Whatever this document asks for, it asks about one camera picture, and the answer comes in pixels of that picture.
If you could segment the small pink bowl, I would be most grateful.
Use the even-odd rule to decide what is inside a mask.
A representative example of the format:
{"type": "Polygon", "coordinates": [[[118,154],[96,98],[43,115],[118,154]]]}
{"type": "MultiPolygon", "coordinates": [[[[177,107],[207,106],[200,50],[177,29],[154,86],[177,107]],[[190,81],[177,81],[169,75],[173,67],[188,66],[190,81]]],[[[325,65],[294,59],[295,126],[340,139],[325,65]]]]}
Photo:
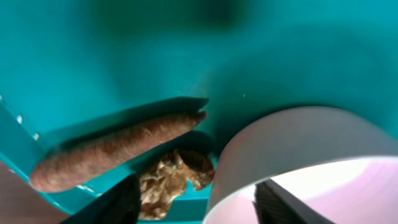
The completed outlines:
{"type": "Polygon", "coordinates": [[[273,180],[333,223],[397,222],[397,141],[345,110],[265,116],[225,146],[205,223],[258,223],[256,184],[273,180]]]}

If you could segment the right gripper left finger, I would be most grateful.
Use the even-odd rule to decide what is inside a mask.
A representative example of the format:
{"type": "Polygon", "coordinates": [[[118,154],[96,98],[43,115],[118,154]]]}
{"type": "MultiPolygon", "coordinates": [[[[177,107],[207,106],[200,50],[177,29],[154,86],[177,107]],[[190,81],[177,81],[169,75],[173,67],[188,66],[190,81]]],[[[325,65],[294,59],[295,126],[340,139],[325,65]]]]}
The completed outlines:
{"type": "Polygon", "coordinates": [[[136,224],[140,209],[139,178],[132,174],[61,224],[136,224]]]}

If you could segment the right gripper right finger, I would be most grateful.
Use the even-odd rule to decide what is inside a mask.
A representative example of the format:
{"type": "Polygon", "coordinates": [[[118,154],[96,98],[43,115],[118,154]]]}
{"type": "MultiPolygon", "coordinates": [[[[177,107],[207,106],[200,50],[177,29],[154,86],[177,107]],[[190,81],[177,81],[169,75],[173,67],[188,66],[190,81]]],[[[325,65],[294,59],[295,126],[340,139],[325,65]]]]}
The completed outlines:
{"type": "Polygon", "coordinates": [[[271,179],[256,184],[259,224],[333,224],[271,179]]]}

